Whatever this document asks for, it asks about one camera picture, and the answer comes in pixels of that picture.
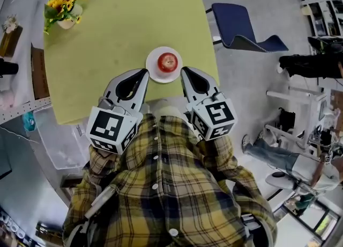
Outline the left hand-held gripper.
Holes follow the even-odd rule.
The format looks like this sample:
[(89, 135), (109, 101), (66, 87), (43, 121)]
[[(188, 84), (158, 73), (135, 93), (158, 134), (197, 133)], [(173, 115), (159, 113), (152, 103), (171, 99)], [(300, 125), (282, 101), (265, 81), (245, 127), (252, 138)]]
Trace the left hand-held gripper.
[(88, 119), (86, 137), (91, 145), (103, 151), (122, 155), (134, 139), (143, 119), (144, 103), (150, 75), (147, 69), (127, 71), (113, 78), (93, 107)]

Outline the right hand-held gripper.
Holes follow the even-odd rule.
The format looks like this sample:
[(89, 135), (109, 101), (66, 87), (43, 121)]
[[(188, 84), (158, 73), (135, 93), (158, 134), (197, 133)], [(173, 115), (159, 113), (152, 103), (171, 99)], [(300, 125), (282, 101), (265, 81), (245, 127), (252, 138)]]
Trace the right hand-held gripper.
[(209, 74), (197, 68), (181, 68), (183, 94), (189, 102), (190, 123), (206, 140), (228, 135), (237, 123), (231, 99), (219, 92), (219, 86)]

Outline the white round plate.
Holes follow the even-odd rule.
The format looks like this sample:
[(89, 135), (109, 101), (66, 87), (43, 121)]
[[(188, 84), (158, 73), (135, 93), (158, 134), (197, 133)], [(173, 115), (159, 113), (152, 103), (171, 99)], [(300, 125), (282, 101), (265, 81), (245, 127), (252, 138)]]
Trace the white round plate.
[[(164, 73), (159, 70), (157, 62), (158, 62), (159, 56), (163, 53), (172, 53), (177, 57), (178, 67), (176, 68), (174, 72)], [(158, 83), (163, 83), (163, 84), (170, 83), (176, 80), (180, 75), (182, 66), (183, 66), (183, 62), (182, 62), (182, 58), (180, 54), (176, 50), (170, 47), (155, 48), (154, 50), (150, 52), (150, 54), (148, 55), (146, 59), (146, 68), (148, 69), (150, 73), (150, 77), (154, 81)]]

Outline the red apple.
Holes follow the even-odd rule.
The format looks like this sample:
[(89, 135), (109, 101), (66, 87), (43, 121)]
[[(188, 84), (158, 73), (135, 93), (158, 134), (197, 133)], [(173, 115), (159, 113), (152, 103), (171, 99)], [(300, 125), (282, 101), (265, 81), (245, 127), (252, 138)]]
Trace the red apple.
[(161, 72), (171, 73), (178, 67), (178, 59), (172, 53), (163, 53), (159, 56), (157, 64)]

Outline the person's left forearm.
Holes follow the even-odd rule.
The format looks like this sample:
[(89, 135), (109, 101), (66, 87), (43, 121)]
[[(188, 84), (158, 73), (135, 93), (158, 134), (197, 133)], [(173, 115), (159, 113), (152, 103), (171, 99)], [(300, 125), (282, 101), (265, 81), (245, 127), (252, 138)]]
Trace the person's left forearm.
[(121, 167), (121, 156), (89, 146), (90, 167), (88, 172), (96, 181), (114, 177)]

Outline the dark blue chair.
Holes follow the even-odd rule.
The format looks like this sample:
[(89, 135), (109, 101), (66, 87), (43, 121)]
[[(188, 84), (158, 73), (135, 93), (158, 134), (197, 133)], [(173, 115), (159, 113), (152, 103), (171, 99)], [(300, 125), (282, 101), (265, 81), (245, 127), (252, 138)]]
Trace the dark blue chair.
[(277, 35), (257, 42), (251, 25), (248, 10), (237, 4), (213, 3), (206, 13), (214, 14), (220, 39), (213, 42), (227, 49), (274, 53), (288, 51), (287, 46)]

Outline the clear plastic storage box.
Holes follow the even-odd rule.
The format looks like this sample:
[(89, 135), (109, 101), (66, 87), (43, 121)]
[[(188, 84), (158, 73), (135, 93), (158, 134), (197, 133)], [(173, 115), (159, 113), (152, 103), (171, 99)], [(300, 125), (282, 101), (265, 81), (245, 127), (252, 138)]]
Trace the clear plastic storage box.
[(81, 168), (89, 161), (90, 145), (82, 124), (59, 125), (52, 106), (33, 112), (42, 143), (57, 170)]

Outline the teal packet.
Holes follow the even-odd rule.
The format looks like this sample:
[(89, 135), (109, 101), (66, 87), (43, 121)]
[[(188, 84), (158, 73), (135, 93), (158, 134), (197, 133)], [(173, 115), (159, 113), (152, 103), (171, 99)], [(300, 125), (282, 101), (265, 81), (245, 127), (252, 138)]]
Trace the teal packet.
[(36, 122), (32, 111), (22, 114), (21, 119), (26, 132), (36, 130)]

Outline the yellow plaid shirt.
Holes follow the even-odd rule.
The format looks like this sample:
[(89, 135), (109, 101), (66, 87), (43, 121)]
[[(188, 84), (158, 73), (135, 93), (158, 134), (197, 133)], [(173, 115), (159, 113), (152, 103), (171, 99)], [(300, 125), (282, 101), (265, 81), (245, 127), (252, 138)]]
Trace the yellow plaid shirt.
[(274, 246), (274, 215), (242, 213), (204, 166), (194, 132), (173, 116), (143, 117), (114, 177), (96, 181), (88, 169), (71, 198), (63, 240), (86, 222), (100, 191), (113, 195), (91, 219), (89, 247)]

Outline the sunflower bunch in white pot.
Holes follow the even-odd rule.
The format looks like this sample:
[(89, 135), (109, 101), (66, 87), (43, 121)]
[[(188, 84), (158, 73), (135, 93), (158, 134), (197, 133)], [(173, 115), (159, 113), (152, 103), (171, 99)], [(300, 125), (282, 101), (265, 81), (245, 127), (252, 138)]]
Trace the sunflower bunch in white pot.
[(62, 29), (70, 29), (80, 23), (83, 8), (79, 0), (49, 0), (44, 5), (44, 30), (49, 34), (51, 27), (57, 24)]

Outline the black cup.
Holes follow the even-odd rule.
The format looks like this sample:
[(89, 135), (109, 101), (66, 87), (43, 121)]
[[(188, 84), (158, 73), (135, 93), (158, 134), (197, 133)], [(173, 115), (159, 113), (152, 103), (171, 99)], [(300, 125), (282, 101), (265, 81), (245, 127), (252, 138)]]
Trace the black cup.
[(19, 66), (17, 63), (11, 63), (0, 58), (0, 78), (4, 75), (15, 75), (18, 73)]

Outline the grey desk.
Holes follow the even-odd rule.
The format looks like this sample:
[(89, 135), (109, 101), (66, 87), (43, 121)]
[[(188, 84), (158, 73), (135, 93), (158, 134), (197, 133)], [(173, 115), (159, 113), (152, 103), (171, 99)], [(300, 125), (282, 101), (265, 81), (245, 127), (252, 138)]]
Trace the grey desk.
[(0, 129), (0, 156), (5, 156), (11, 166), (11, 173), (0, 179), (0, 205), (7, 211), (65, 216), (66, 204), (43, 174), (31, 143), (18, 134)]

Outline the white flower bunch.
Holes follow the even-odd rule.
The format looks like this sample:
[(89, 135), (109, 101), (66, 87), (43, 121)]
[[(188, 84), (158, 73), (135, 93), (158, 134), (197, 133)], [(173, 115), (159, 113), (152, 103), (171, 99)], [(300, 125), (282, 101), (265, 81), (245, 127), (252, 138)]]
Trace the white flower bunch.
[(8, 16), (5, 22), (2, 24), (2, 30), (4, 33), (11, 33), (18, 27), (18, 21), (16, 15)]

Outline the cluttered storage shelf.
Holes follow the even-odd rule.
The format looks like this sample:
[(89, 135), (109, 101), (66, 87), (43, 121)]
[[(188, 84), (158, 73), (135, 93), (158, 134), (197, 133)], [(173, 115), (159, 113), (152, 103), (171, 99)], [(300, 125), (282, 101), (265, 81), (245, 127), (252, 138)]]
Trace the cluttered storage shelf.
[(63, 247), (62, 231), (38, 222), (31, 237), (0, 207), (0, 247)]

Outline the white metal frame table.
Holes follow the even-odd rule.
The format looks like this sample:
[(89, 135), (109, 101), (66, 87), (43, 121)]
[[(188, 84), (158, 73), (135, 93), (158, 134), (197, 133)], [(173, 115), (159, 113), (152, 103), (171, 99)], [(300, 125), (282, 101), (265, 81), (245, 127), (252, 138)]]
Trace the white metal frame table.
[(308, 148), (310, 134), (316, 127), (324, 125), (324, 111), (330, 106), (330, 95), (326, 92), (292, 86), (289, 86), (286, 93), (267, 91), (266, 95), (288, 101), (289, 106), (297, 106), (297, 111), (293, 133), (285, 132), (268, 124), (265, 125), (265, 128), (294, 141), (303, 149)]

